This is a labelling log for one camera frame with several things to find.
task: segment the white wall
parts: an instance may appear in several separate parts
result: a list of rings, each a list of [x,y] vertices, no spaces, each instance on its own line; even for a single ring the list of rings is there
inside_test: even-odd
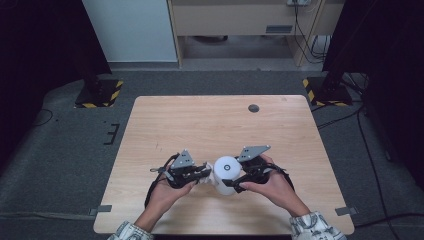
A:
[[[177,62],[166,0],[83,0],[109,62]]]

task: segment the vent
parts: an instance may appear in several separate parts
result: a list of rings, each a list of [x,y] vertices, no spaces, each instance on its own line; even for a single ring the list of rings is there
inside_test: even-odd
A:
[[[266,33],[291,33],[293,25],[268,25]]]

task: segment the paper roll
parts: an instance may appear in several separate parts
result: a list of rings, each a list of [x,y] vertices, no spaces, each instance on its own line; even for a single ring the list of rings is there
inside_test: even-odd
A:
[[[213,175],[216,180],[215,188],[222,195],[231,195],[236,191],[233,187],[227,187],[222,179],[236,180],[240,176],[241,165],[233,157],[224,156],[216,160],[213,166]]]

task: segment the sleeve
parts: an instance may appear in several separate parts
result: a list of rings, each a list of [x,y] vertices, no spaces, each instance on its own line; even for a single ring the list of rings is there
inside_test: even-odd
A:
[[[319,212],[290,218],[293,240],[347,240],[337,228],[327,224]]]
[[[153,240],[154,236],[143,229],[125,221],[119,226],[116,233],[108,238],[108,240]]]

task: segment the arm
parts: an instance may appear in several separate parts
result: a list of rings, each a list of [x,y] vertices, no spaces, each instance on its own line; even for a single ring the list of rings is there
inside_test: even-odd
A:
[[[144,209],[143,213],[141,213],[134,224],[127,221],[122,223],[116,233],[110,236],[108,240],[127,240],[136,236],[141,240],[152,240],[153,235],[150,234],[150,232],[162,215],[166,213],[179,198],[188,194],[194,185],[195,182],[191,182],[180,189],[174,189],[169,186],[166,179],[162,178],[153,190],[146,209]]]
[[[274,163],[272,158],[262,154],[261,157],[268,163]],[[275,205],[286,209],[290,215],[292,238],[294,240],[306,239],[335,239],[343,240],[346,237],[336,228],[327,224],[319,212],[311,212],[297,196],[283,175],[273,170],[265,184],[253,182],[240,183],[240,187],[262,194]]]

